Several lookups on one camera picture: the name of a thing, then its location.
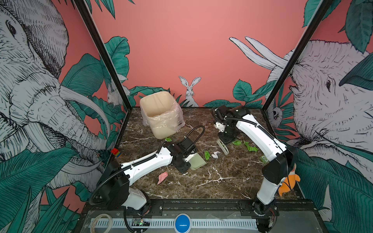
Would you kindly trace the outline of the light green hand brush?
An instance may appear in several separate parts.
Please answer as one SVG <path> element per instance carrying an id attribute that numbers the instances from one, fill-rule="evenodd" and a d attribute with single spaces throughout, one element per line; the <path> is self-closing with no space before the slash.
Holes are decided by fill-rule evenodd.
<path id="1" fill-rule="evenodd" d="M 217 144 L 219 145 L 219 147 L 221 148 L 221 150 L 223 151 L 225 155 L 229 154 L 229 149 L 220 139 L 217 140 Z"/>

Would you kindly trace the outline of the light green dustpan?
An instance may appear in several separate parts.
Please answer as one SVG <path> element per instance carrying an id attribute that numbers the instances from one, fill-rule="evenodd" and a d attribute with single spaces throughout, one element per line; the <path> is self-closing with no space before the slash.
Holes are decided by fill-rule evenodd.
<path id="1" fill-rule="evenodd" d="M 190 163 L 191 170 L 196 170 L 206 164 L 206 161 L 198 153 L 189 155 L 186 161 Z"/>

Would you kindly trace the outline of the cream trash bin with bag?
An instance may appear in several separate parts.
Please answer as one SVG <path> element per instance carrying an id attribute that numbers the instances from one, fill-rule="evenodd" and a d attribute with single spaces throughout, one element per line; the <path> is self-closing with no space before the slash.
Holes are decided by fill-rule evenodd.
<path id="1" fill-rule="evenodd" d="M 140 109 L 143 125 L 149 126 L 157 139 L 167 138 L 185 125 L 182 108 L 167 91 L 145 96 Z"/>

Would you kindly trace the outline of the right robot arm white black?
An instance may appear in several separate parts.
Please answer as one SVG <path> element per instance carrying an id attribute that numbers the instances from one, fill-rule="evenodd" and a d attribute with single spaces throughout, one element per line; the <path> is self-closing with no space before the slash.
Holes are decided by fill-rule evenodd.
<path id="1" fill-rule="evenodd" d="M 229 153 L 227 145 L 235 141 L 240 133 L 247 135 L 263 152 L 263 181 L 253 201 L 253 209 L 258 216 L 272 213 L 276 193 L 294 169 L 297 152 L 271 135 L 242 105 L 235 108 L 222 105 L 212 108 L 211 114 L 215 119 L 215 128 L 219 130 L 217 143 L 224 154 Z"/>

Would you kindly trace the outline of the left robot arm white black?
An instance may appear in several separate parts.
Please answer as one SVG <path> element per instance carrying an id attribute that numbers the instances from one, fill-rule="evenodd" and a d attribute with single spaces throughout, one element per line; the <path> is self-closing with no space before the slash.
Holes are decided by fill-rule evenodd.
<path id="1" fill-rule="evenodd" d="M 109 163 L 92 192 L 90 205 L 105 204 L 107 210 L 121 206 L 132 208 L 137 215 L 146 215 L 151 210 L 151 201 L 143 191 L 131 188 L 143 176 L 170 164 L 180 173 L 191 166 L 187 157 L 197 152 L 196 141 L 185 138 L 180 142 L 163 141 L 158 149 L 140 159 L 119 164 Z"/>

